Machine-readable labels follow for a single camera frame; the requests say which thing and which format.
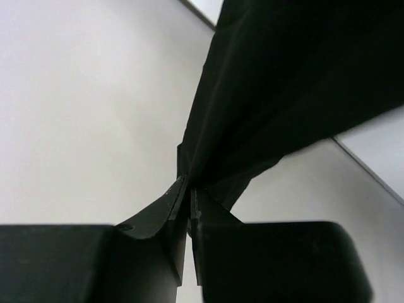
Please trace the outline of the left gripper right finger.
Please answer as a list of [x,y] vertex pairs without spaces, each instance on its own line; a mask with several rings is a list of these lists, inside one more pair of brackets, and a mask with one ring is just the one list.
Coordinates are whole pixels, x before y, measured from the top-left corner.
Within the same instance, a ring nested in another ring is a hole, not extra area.
[[191,191],[191,234],[205,302],[371,302],[354,242],[335,222],[242,223]]

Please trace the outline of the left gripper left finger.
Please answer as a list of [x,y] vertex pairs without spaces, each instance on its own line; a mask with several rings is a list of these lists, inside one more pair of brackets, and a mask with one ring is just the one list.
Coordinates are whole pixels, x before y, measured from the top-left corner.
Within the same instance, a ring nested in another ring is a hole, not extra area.
[[118,225],[2,225],[2,302],[175,302],[183,177]]

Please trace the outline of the black trousers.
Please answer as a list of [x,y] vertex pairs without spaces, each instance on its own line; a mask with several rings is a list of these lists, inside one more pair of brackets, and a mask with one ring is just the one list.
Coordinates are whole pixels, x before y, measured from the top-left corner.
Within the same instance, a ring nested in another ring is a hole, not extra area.
[[402,1],[224,1],[177,173],[231,209],[283,157],[402,105]]

